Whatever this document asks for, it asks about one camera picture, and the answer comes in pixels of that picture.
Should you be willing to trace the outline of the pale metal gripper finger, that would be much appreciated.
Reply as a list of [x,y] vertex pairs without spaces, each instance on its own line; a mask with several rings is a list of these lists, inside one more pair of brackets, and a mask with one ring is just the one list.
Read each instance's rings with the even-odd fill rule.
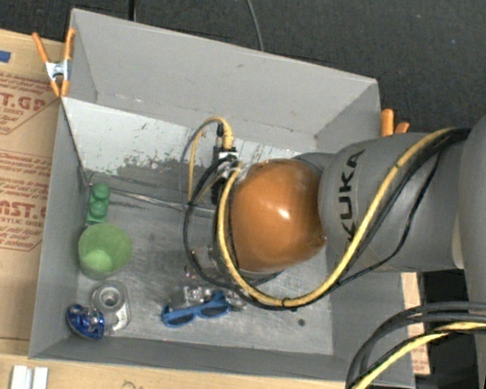
[[244,312],[248,308],[245,299],[241,298],[239,294],[233,291],[226,291],[225,298],[228,302],[229,308],[233,312]]
[[183,287],[181,295],[180,309],[197,308],[212,299],[213,290],[208,287],[189,285]]

